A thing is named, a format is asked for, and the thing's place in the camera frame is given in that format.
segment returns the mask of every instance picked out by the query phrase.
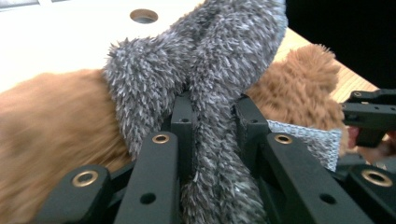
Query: brown fuzzy plush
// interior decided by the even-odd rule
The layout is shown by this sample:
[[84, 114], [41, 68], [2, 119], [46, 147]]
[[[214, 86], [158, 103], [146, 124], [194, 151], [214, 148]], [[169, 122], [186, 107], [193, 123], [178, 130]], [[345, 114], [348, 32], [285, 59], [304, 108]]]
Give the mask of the brown fuzzy plush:
[[0, 223], [27, 223], [71, 170], [131, 158], [101, 70], [43, 74], [0, 93]]
[[328, 49], [308, 45], [292, 50], [284, 61], [272, 63], [247, 95], [267, 119], [321, 130], [341, 129], [343, 155], [347, 150], [344, 114], [330, 96], [339, 70]]

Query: round hole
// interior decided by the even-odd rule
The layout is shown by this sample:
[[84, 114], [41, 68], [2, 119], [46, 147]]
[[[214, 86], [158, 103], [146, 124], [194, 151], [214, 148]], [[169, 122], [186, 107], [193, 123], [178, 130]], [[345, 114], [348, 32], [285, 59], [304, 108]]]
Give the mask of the round hole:
[[84, 171], [73, 178], [73, 185], [77, 188], [89, 186], [98, 178], [99, 174], [96, 171]]
[[140, 202], [142, 204], [151, 204], [155, 202], [155, 194], [153, 193], [147, 193], [143, 194], [142, 197], [140, 197]]
[[158, 134], [152, 138], [152, 141], [157, 144], [163, 144], [169, 141], [169, 136], [166, 134]]
[[283, 134], [278, 134], [277, 136], [275, 136], [275, 140], [278, 143], [281, 143], [281, 144], [290, 144], [290, 143], [292, 143], [291, 138], [289, 138], [288, 136], [283, 135]]
[[133, 21], [142, 24], [149, 24], [158, 20], [158, 14], [156, 12], [143, 8], [132, 11], [129, 16]]
[[393, 185], [392, 180], [387, 175], [384, 175], [376, 170], [363, 170], [361, 175], [367, 181], [381, 187], [390, 187]]
[[328, 203], [328, 204], [336, 204], [337, 203], [337, 201], [334, 199], [334, 197], [330, 194], [320, 194], [319, 198], [323, 202]]

